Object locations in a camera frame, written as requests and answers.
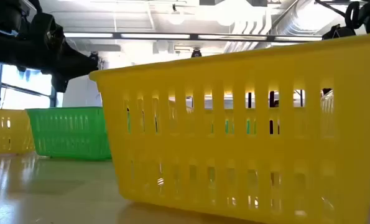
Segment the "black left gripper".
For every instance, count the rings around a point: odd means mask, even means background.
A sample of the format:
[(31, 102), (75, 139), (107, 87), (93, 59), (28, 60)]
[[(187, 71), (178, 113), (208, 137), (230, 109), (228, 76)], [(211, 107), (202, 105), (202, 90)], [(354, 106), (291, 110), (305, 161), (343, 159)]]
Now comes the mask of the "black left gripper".
[[(40, 70), (52, 76), (52, 86), (56, 92), (65, 92), (68, 79), (63, 77), (63, 56), (65, 53), (65, 37), (63, 27), (55, 22), (51, 14), (38, 12), (30, 23), (29, 30), (23, 35), (30, 43), (29, 50), (33, 50), (35, 59), (30, 59), (27, 66)], [(76, 78), (98, 70), (98, 52), (91, 52), (89, 56), (74, 50), (67, 49), (65, 59), (65, 76)]]

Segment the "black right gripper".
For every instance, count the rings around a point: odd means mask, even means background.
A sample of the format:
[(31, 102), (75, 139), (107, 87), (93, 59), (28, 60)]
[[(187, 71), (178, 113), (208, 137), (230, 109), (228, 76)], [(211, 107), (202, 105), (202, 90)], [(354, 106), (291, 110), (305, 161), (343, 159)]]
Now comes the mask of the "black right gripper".
[(336, 39), (340, 37), (348, 37), (356, 35), (354, 29), (349, 27), (341, 27), (339, 24), (332, 26), (330, 31), (322, 35), (323, 40)]

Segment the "green plastic basket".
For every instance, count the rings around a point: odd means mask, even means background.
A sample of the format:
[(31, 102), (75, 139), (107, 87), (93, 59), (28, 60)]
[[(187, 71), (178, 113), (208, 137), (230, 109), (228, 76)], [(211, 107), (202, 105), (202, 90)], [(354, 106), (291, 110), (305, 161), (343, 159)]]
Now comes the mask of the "green plastic basket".
[(84, 160), (111, 158), (101, 107), (33, 108), (26, 111), (38, 155)]

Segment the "yellow plastic basket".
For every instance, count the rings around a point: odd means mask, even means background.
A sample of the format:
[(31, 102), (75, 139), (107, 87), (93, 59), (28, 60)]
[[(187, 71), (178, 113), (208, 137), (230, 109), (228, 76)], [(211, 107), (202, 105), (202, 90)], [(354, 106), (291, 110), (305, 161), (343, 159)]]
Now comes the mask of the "yellow plastic basket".
[(27, 111), (0, 109), (0, 154), (33, 151), (34, 140)]
[(370, 34), (90, 78), (124, 198), (263, 223), (367, 223)]

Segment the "linear ceiling light fixture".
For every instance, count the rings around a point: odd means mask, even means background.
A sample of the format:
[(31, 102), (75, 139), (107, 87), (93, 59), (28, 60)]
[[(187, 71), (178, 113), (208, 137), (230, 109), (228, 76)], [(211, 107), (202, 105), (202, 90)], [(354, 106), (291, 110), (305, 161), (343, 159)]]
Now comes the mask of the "linear ceiling light fixture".
[(277, 42), (303, 43), (322, 40), (318, 35), (260, 35), (260, 34), (181, 34), (157, 32), (66, 32), (72, 39), (114, 39), (114, 40), (189, 40), (230, 42)]

